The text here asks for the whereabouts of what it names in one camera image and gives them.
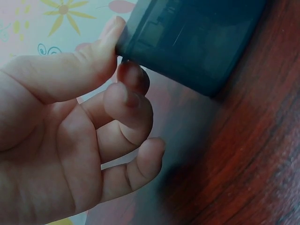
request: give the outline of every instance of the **reddish-brown wood surface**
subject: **reddish-brown wood surface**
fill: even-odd
[[[219,97],[153,85],[162,172],[87,225],[300,224],[299,54],[300,1],[274,0]]]

